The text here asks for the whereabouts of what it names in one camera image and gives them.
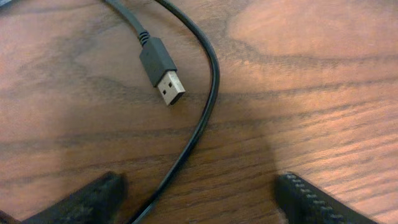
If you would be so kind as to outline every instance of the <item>black connector housing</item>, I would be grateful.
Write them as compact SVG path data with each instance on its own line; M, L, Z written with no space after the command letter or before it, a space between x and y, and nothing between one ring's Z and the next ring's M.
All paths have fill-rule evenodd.
M159 84L167 72L177 71L171 56L159 38L149 37L144 46L142 46L139 58L154 87Z

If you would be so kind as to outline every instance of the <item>usb cable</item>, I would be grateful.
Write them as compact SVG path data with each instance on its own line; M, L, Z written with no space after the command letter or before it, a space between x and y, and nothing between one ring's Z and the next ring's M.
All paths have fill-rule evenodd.
M142 52L140 54L141 62L149 76L149 80L154 87L157 87L162 95L163 99L168 105L174 104L185 92L180 80L177 76L177 68L175 67L170 55L167 53L166 48L162 41L158 38L151 37L136 17L118 0L104 0L110 6L113 7L118 13L120 13L125 20L137 32L137 38L142 45ZM159 184L157 190L141 205L140 209L127 221L126 224L137 224L151 211L159 200L160 196L164 193L166 188L172 182L177 172L182 168L184 163L187 161L189 155L192 153L193 148L197 145L200 137L202 136L206 125L209 121L211 112L213 111L216 103L218 87L220 85L220 66L210 41L206 35L200 30L200 28L179 8L174 6L168 0L155 0L160 5L169 10L173 15L180 19L186 27L188 27L192 33L199 40L199 43L206 52L208 57L210 68L211 68L211 87L210 92L206 101L206 105L200 116L199 122L189 139L187 145L184 147L181 155L175 161L163 181Z
M137 38L142 45L139 55L142 65L153 87L157 87L167 105L173 105L185 93L185 89L178 79L177 68L167 52L163 42L151 37L136 17L115 0L105 0L113 6L136 30Z

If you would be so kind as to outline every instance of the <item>black wire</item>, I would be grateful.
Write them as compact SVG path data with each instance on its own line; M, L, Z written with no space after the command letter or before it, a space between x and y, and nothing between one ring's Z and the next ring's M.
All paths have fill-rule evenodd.
M145 29L141 26L139 21L123 5L116 2L116 0L105 0L105 1L110 5L112 5L113 7L115 7L115 9L119 11L131 23L131 25L135 28L138 34L140 34L141 29L143 32L145 32ZM129 219L127 224L137 224L140 221L142 221L142 219L154 207L160 196L164 193L164 191L169 186L173 178L176 176L177 172L187 161L189 155L192 153L193 148L197 145L200 137L202 136L206 128L211 112L213 111L214 105L216 103L218 87L220 85L220 67L218 65L217 55L213 47L211 46L210 41L207 39L206 35L187 15L185 15L179 8L174 6L171 2L168 2L167 0L155 0L155 1L157 1L167 10L169 10L172 14L174 14L177 18L179 18L192 31L192 33L199 40L202 47L205 49L211 67L211 74L212 74L211 88L206 101L205 108L203 109L199 122L192 134L192 137L189 139L187 145L182 151L180 157L177 159L177 161L175 161L174 165L169 170L167 175L164 177L163 181L160 183L157 190L141 205L139 210Z
M137 36L146 31L144 27L141 25L141 23L138 21L138 19L134 16L134 14L131 13L131 11L128 8L124 7L119 1L116 0L104 0L104 1L109 5L111 5L116 10L116 12L120 13L123 16L123 18L125 18L130 23L130 25L133 26L133 28L137 32Z

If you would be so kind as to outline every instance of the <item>usb connector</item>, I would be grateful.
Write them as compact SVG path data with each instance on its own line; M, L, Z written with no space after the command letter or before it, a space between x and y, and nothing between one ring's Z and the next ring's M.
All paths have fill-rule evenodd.
M157 87L167 105L173 105L185 93L177 76L177 68L159 38L148 37L142 42L139 56L150 82Z
M173 105L185 93L175 71L166 72L157 88L167 105Z

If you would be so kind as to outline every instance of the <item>cable strain relief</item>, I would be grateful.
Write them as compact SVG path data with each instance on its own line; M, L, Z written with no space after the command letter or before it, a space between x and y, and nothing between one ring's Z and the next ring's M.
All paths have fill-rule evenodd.
M150 38L149 32L146 30L138 35L139 43L141 44L141 46L144 46L149 38Z

